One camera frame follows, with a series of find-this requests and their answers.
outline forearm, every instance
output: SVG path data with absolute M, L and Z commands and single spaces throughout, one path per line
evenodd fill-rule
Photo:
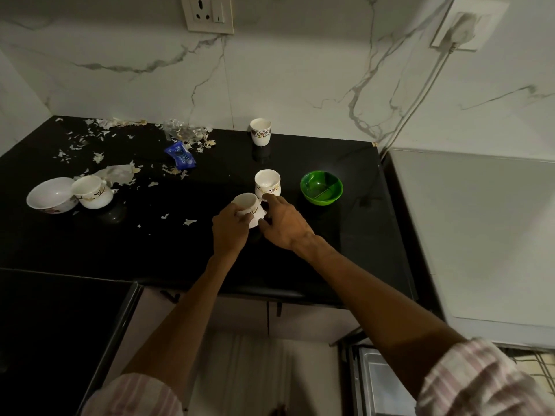
M 218 291 L 234 256 L 212 256 L 203 275 L 138 350 L 123 373 L 142 373 L 185 391 Z
M 424 377 L 465 339 L 432 313 L 309 235 L 294 251 L 337 292 L 408 391 L 417 397 Z

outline blue snack wrapper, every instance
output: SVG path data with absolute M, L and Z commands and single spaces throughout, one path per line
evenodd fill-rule
M 180 171 L 184 169 L 190 169 L 197 167 L 195 158 L 193 155 L 185 148 L 182 141 L 178 141 L 172 146 L 165 148 L 164 152 L 169 154 L 175 160 L 175 166 Z

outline electrical cable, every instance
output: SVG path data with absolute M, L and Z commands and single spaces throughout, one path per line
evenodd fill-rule
M 409 108 L 409 111 L 401 118 L 400 122 L 397 125 L 397 128 L 395 128 L 393 132 L 392 137 L 389 139 L 386 146 L 382 149 L 380 153 L 380 160 L 384 160 L 385 155 L 387 154 L 395 140 L 397 140 L 399 134 L 401 133 L 409 119 L 414 115 L 419 106 L 424 102 L 451 54 L 460 45 L 465 44 L 472 38 L 474 38 L 476 19 L 477 18 L 474 14 L 464 13 L 457 21 L 457 23 L 448 30 L 445 39 L 448 39 L 451 43 L 449 49 L 447 49 L 443 53 L 443 55 L 440 56 L 439 60 L 436 62 L 434 69 L 432 70 L 432 73 L 430 73 L 427 82 L 424 84 L 424 88 L 420 91 L 419 96 L 416 97 L 416 100 Z

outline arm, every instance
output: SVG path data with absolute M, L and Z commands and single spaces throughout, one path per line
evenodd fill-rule
M 253 215 L 235 216 L 231 203 L 212 219 L 214 255 L 206 270 L 179 304 L 152 333 L 123 373 L 159 379 L 180 397 L 197 356 L 218 291 L 227 272 L 245 246 Z
M 308 261 L 337 292 L 407 390 L 416 398 L 440 358 L 465 338 L 432 313 L 335 251 L 283 197 L 265 194 L 272 224 L 264 236 Z

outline person's left hand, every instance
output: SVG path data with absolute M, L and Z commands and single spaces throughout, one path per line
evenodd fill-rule
M 229 203 L 218 216 L 212 218 L 212 233 L 214 234 L 214 255 L 239 255 L 249 236 L 249 222 L 253 214 L 237 216 L 240 207 Z

